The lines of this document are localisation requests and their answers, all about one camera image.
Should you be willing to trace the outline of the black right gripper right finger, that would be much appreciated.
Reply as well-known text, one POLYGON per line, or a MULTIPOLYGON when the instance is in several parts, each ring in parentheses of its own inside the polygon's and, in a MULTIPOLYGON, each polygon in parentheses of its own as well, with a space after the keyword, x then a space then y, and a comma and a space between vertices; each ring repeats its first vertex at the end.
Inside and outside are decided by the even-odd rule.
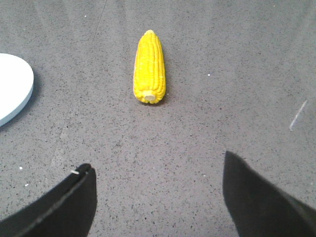
POLYGON ((226 151, 223 196, 241 237, 314 237, 316 211, 226 151))

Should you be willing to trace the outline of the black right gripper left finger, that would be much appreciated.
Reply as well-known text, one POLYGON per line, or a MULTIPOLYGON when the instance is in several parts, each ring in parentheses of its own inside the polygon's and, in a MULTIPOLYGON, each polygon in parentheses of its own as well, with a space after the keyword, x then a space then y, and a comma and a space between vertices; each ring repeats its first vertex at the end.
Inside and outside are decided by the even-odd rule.
POLYGON ((96 173, 84 163, 35 202, 0 223, 2 237, 86 237, 97 207, 96 173))

